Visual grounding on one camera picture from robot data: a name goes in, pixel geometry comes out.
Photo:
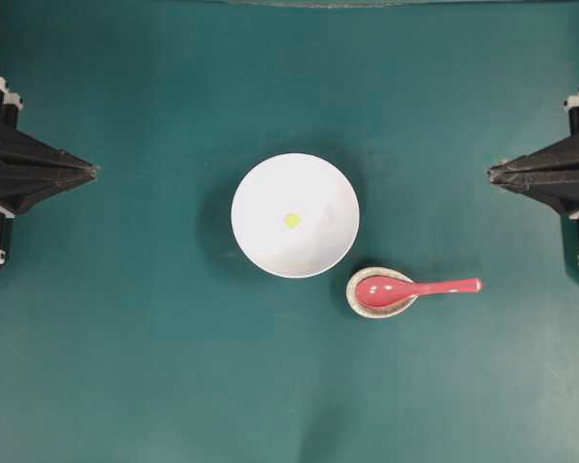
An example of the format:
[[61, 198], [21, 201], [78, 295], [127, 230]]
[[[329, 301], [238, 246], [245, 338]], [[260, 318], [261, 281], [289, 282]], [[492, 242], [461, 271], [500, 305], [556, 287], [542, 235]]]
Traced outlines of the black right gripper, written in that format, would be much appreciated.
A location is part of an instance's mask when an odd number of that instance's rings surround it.
[[551, 207], [576, 223], [579, 267], [579, 90], [563, 103], [570, 135], [488, 170], [489, 182]]

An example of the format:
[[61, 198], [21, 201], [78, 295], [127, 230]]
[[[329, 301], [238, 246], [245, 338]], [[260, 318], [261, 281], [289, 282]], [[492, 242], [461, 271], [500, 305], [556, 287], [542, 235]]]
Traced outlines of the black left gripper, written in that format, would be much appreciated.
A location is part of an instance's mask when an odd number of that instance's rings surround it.
[[22, 97], [0, 77], [0, 268], [8, 261], [14, 218], [97, 178], [97, 166], [16, 128]]

